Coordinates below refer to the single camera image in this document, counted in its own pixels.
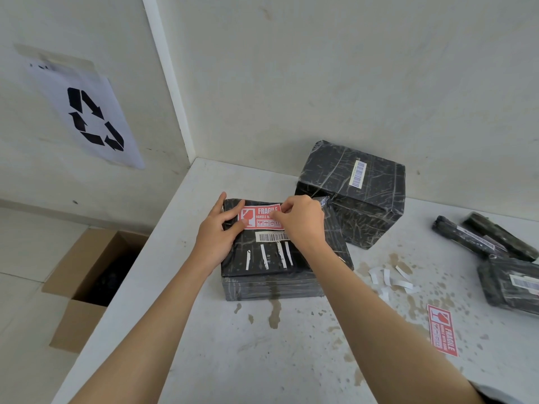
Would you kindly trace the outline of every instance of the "forearm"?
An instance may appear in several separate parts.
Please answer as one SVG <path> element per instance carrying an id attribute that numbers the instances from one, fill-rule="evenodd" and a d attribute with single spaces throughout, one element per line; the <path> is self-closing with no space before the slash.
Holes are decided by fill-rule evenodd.
<path id="1" fill-rule="evenodd" d="M 304 256 L 378 403 L 483 402 L 468 380 L 329 246 L 312 247 Z"/>
<path id="2" fill-rule="evenodd" d="M 158 401 L 192 305 L 205 280 L 196 265 L 191 259 L 185 262 L 72 404 Z"/>

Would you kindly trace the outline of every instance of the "white table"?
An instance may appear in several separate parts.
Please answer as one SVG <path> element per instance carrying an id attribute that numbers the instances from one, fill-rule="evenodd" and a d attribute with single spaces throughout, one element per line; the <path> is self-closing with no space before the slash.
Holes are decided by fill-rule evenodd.
<path id="1" fill-rule="evenodd" d="M 67 403 L 150 307 L 187 258 L 198 225 L 221 191 L 230 198 L 278 202 L 294 193 L 295 183 L 293 176 L 196 159 L 53 404 Z M 448 360 L 473 381 L 536 402 L 539 318 L 489 306 L 475 271 L 479 259 L 430 229 L 438 215 L 460 221 L 468 212 L 407 199 L 404 216 L 372 249 L 349 246 L 356 272 L 370 284 L 368 267 L 389 267 L 396 258 L 413 267 L 412 280 L 421 291 L 413 298 L 392 292 L 393 308 L 426 334 L 421 306 L 428 299 L 449 305 L 461 353 Z M 539 222 L 485 215 L 539 246 Z M 272 329 L 274 305 L 245 301 L 237 310 L 236 302 L 224 300 L 216 269 L 195 302 L 160 402 L 375 402 L 348 359 L 327 299 L 280 304 L 280 322 Z"/>

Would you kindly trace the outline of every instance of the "recycling sign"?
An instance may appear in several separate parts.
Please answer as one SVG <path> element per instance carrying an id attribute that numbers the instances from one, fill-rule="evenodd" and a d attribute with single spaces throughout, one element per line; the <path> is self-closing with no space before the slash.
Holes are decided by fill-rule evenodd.
<path id="1" fill-rule="evenodd" d="M 25 61 L 40 91 L 87 154 L 137 169 L 145 168 L 107 78 L 38 59 L 26 58 Z"/>

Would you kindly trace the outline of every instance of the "floor tile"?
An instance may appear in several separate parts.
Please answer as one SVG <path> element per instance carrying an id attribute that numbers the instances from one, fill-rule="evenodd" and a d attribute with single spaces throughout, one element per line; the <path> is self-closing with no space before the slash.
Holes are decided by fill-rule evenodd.
<path id="1" fill-rule="evenodd" d="M 0 272 L 44 282 L 86 228 L 0 208 Z"/>
<path id="2" fill-rule="evenodd" d="M 0 334 L 40 285 L 29 279 L 0 274 Z"/>
<path id="3" fill-rule="evenodd" d="M 67 299 L 33 294 L 0 333 L 0 402 L 49 404 L 77 354 L 49 347 Z"/>

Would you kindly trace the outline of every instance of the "red fragile label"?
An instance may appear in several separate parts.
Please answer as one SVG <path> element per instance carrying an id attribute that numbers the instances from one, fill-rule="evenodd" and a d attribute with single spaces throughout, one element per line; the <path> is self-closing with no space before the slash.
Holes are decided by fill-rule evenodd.
<path id="1" fill-rule="evenodd" d="M 458 357 L 451 312 L 432 305 L 427 305 L 427 310 L 432 345 L 439 352 Z"/>
<path id="2" fill-rule="evenodd" d="M 271 211 L 280 211 L 280 204 L 273 204 L 270 206 L 248 206 L 243 207 L 239 211 L 239 219 L 245 218 L 248 221 L 245 229 L 278 229 L 282 230 L 280 222 L 272 220 L 270 218 Z"/>

